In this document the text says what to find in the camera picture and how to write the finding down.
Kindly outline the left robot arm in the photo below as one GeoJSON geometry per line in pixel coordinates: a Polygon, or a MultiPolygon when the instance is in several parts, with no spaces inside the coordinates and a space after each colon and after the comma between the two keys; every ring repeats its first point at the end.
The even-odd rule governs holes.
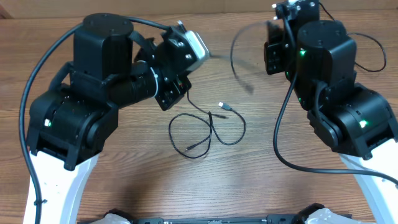
{"type": "Polygon", "coordinates": [[[136,17],[96,13],[63,35],[73,60],[48,90],[27,105],[33,69],[22,94],[19,137],[30,174],[24,223],[75,223],[86,182],[119,110],[153,98],[162,110],[190,89],[188,75],[210,56],[198,33],[136,17]]]}

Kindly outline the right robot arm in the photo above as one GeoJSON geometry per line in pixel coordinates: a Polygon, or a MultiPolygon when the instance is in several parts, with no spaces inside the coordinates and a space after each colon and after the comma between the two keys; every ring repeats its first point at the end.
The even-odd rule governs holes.
{"type": "Polygon", "coordinates": [[[397,118],[388,101],[356,81],[356,42],[318,1],[274,4],[266,72],[285,73],[315,134],[353,175],[377,223],[397,222],[397,118]]]}

